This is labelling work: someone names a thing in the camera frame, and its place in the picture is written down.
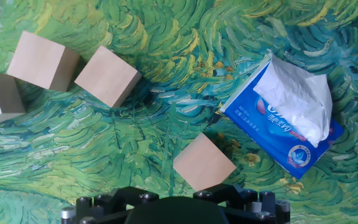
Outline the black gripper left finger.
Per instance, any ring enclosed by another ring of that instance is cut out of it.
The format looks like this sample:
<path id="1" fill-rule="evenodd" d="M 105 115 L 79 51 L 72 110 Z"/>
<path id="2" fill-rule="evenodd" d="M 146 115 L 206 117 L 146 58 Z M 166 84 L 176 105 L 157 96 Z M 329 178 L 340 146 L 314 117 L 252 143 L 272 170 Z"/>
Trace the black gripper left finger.
<path id="1" fill-rule="evenodd" d="M 159 194 L 135 187 L 114 188 L 108 194 L 77 198 L 74 205 L 61 209 L 61 224 L 124 223 L 128 205 L 136 207 L 158 200 Z"/>

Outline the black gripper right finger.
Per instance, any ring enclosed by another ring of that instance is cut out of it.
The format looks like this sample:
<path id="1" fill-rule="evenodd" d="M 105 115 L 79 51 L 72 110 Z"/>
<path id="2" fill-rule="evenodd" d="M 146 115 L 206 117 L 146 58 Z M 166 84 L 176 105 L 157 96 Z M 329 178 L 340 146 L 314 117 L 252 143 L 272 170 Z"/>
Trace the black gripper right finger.
<path id="1" fill-rule="evenodd" d="M 193 198 L 216 205 L 228 223 L 290 224 L 290 202 L 271 191 L 218 184 L 195 192 Z"/>

